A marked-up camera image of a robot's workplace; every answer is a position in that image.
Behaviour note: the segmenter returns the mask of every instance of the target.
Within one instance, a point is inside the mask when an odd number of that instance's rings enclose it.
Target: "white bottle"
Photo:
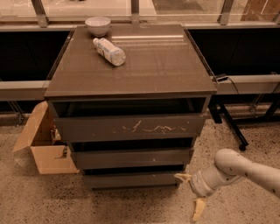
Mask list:
[[[95,38],[94,45],[96,46],[97,52],[114,66],[118,67],[124,63],[125,52],[105,38]]]

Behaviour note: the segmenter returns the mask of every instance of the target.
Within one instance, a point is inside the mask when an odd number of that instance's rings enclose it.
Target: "white bowl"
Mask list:
[[[109,31],[111,20],[108,17],[90,17],[85,23],[88,30],[99,38]]]

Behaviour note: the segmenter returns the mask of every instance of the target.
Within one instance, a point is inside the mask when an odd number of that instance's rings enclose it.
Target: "brown tabletop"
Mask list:
[[[93,38],[87,27],[76,28],[45,98],[161,98],[216,92],[180,25],[112,25],[105,38],[125,51],[122,66],[99,55]]]

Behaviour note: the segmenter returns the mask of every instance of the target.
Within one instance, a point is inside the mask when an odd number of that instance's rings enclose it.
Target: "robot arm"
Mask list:
[[[208,197],[221,186],[250,179],[280,198],[280,170],[254,163],[234,150],[219,150],[214,163],[192,175],[190,185],[198,197]]]

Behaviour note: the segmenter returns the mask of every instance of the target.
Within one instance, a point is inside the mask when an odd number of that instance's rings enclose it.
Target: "speckled floor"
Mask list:
[[[12,154],[23,126],[0,119],[0,223],[190,223],[193,195],[187,184],[178,189],[133,189],[92,192],[80,174],[39,175],[28,150]],[[280,123],[241,129],[249,142],[242,154],[280,169]],[[213,162],[221,148],[238,151],[224,122],[207,119],[186,171]],[[223,187],[210,197],[197,223],[280,223],[280,199],[248,180]]]

